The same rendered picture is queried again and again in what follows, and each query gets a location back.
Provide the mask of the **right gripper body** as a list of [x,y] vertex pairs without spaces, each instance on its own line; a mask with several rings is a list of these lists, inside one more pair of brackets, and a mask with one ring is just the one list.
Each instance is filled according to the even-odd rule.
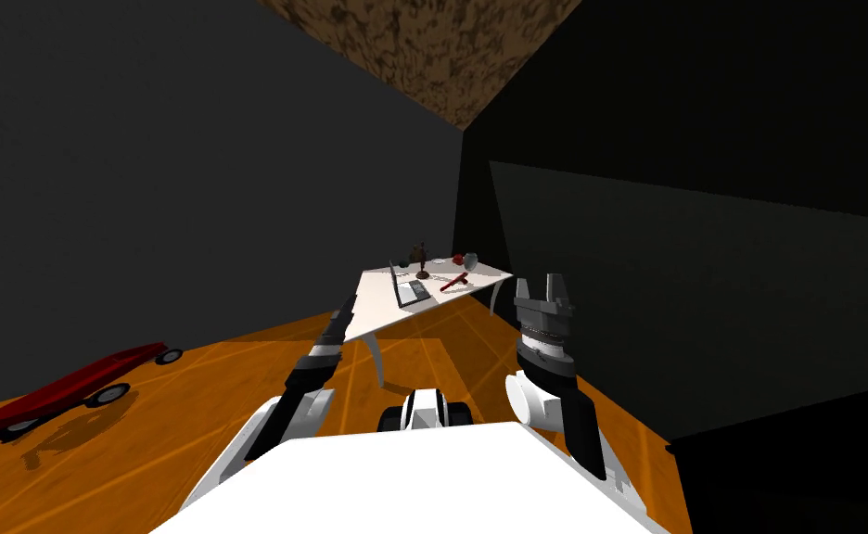
[[514,298],[520,327],[552,336],[567,336],[574,306],[567,299],[555,301]]

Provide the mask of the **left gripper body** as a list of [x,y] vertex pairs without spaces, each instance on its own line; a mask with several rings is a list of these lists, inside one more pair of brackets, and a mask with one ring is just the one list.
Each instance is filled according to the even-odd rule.
[[325,329],[326,345],[342,345],[344,343],[346,331],[354,316],[353,308],[356,300],[357,295],[352,293],[346,298],[340,309],[333,312]]

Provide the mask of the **white table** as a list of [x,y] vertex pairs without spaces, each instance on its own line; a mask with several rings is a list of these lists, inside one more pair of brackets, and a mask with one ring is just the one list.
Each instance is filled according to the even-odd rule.
[[345,341],[361,340],[366,345],[382,386],[378,332],[486,288],[492,290],[492,310],[502,283],[512,277],[480,262],[474,253],[464,255],[460,262],[444,257],[397,266],[391,261],[386,267],[366,270],[357,285]]

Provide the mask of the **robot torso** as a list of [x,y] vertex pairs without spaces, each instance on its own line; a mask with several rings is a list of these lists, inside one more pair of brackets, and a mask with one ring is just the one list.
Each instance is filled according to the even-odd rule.
[[334,393],[307,394],[285,441],[248,462],[278,398],[255,412],[151,534],[669,534],[614,452],[594,477],[543,435],[559,398],[510,375],[513,422],[468,424],[434,389],[392,407],[389,428],[321,437]]

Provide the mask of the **red wagon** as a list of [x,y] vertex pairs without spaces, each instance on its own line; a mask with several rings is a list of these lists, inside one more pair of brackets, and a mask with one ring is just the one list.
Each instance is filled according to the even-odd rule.
[[14,441],[75,408],[99,408],[127,394],[131,385],[118,381],[149,362],[167,365],[184,352],[162,342],[123,350],[92,362],[51,384],[0,407],[0,443]]

